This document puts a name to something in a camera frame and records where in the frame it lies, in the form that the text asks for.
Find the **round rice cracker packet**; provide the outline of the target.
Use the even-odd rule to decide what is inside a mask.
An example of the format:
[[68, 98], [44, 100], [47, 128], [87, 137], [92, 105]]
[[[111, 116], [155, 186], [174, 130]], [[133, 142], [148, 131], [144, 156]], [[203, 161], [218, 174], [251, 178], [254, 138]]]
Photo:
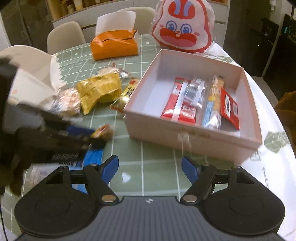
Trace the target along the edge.
[[60, 88], [50, 108], [51, 113], [63, 116], [81, 114], [80, 94], [75, 87]]

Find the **small brown snack packet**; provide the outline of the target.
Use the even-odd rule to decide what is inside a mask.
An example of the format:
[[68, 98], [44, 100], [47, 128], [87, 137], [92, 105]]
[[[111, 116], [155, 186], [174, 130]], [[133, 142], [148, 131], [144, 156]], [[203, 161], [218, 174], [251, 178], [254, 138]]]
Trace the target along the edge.
[[110, 140], [113, 138], [113, 129], [110, 125], [102, 125], [94, 133], [91, 134], [92, 138], [101, 138], [104, 140]]

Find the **blue wafer snack pack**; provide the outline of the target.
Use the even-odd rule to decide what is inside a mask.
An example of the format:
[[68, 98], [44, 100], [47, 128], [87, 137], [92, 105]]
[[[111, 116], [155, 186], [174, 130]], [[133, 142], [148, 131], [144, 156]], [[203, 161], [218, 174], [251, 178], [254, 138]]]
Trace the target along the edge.
[[29, 178], [29, 189], [35, 187], [39, 182], [41, 182], [50, 173], [56, 170], [60, 166], [68, 166], [69, 170], [82, 170], [84, 166], [90, 164], [101, 164], [103, 158], [104, 149], [87, 151], [86, 156], [83, 161], [77, 162], [65, 162], [62, 164], [50, 163], [50, 164], [34, 164], [31, 175]]

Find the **gold foil snack packet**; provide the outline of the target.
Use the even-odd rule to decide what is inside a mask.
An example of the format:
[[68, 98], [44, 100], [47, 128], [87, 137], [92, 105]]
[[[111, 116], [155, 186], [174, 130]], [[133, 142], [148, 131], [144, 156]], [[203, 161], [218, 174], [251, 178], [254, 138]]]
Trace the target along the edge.
[[121, 80], [118, 73], [95, 76], [77, 83], [83, 114], [88, 114], [97, 103], [117, 100], [121, 93]]

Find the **yellow senbei cracker packet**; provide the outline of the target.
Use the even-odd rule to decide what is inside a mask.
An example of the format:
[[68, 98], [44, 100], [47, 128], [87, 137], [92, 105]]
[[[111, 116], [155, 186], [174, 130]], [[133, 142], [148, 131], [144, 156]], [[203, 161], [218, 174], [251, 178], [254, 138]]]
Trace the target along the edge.
[[130, 100], [130, 97], [133, 94], [139, 82], [140, 80], [132, 78], [131, 81], [128, 83], [127, 87], [120, 95], [120, 97], [110, 105], [110, 108], [119, 111], [120, 113], [123, 113], [124, 107]]

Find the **red snack packet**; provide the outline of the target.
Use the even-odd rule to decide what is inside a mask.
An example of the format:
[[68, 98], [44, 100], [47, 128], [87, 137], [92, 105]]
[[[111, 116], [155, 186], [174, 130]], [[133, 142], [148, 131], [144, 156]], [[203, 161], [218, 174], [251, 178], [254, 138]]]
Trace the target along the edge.
[[240, 130], [239, 116], [238, 116], [238, 106], [231, 95], [221, 87], [221, 111], [220, 114], [227, 121], [232, 123], [236, 130]]

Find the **green grid tablecloth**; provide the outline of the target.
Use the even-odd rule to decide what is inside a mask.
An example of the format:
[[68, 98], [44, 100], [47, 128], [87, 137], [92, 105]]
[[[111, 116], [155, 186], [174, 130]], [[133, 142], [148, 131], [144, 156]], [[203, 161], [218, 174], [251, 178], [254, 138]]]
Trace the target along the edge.
[[[152, 39], [140, 37], [141, 49], [137, 56], [94, 61], [88, 44], [73, 47], [56, 54], [62, 79], [69, 87], [91, 77], [99, 69], [116, 64], [141, 78], [160, 48]], [[110, 182], [119, 196], [182, 196], [190, 182], [181, 169], [183, 152], [160, 145], [134, 140], [128, 136], [123, 115], [108, 104], [97, 105], [92, 112], [79, 120], [85, 128], [95, 129], [103, 124], [112, 126], [114, 136], [104, 149], [103, 158], [119, 157], [119, 170]]]

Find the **large cream snack bag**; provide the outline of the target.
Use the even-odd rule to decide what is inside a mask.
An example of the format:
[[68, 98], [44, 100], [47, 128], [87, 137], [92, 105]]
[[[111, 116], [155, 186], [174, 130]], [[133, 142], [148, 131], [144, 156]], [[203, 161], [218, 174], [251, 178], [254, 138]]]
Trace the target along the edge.
[[2, 128], [15, 133], [19, 128], [40, 128], [44, 120], [38, 110], [48, 111], [60, 88], [66, 85], [56, 59], [51, 61], [54, 73], [43, 80], [28, 72], [29, 68], [18, 66], [11, 56], [2, 57], [13, 68], [13, 80], [4, 105]]

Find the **clear wrapped biscuit stick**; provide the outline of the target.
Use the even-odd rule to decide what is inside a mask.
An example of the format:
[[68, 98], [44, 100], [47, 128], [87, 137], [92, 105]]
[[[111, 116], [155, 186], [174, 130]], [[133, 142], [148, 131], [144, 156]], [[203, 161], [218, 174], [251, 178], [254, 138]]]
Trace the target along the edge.
[[209, 130], [218, 131], [221, 126], [221, 89], [223, 87], [223, 77], [215, 75], [207, 90], [202, 118], [202, 126]]

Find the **pink cardboard box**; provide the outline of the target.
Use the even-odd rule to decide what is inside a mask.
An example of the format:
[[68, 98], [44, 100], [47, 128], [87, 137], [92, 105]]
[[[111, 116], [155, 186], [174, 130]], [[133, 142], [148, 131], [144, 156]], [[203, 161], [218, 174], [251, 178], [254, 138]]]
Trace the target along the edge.
[[243, 68], [161, 50], [124, 109], [131, 138], [242, 163], [262, 143]]

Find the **clear wrapped small snack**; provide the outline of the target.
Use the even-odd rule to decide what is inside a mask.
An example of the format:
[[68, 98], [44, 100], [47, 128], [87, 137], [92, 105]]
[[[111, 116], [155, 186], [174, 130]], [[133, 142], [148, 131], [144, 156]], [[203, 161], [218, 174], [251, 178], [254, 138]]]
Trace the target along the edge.
[[190, 80], [184, 91], [184, 101], [190, 106], [203, 108], [207, 82], [201, 79]]

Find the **orange tissue box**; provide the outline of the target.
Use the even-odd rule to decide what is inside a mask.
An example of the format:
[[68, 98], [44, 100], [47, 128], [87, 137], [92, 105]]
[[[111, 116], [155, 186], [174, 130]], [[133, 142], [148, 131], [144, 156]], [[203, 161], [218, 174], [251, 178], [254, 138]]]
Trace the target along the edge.
[[137, 30], [107, 31], [97, 35], [90, 43], [95, 61], [135, 56], [139, 54]]

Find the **brown cloth on chair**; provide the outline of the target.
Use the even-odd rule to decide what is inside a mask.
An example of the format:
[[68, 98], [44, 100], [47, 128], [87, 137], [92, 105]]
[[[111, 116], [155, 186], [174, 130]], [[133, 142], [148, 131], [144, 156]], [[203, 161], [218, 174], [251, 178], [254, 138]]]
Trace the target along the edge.
[[274, 108], [284, 127], [295, 151], [295, 91], [286, 92]]

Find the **rabbit face snack bag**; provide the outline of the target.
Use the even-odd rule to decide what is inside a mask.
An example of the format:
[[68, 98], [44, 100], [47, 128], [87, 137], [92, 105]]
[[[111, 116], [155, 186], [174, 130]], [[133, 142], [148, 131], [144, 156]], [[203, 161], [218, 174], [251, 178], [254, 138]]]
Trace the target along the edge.
[[207, 1], [159, 1], [151, 35], [164, 48], [205, 53], [215, 43], [215, 14]]

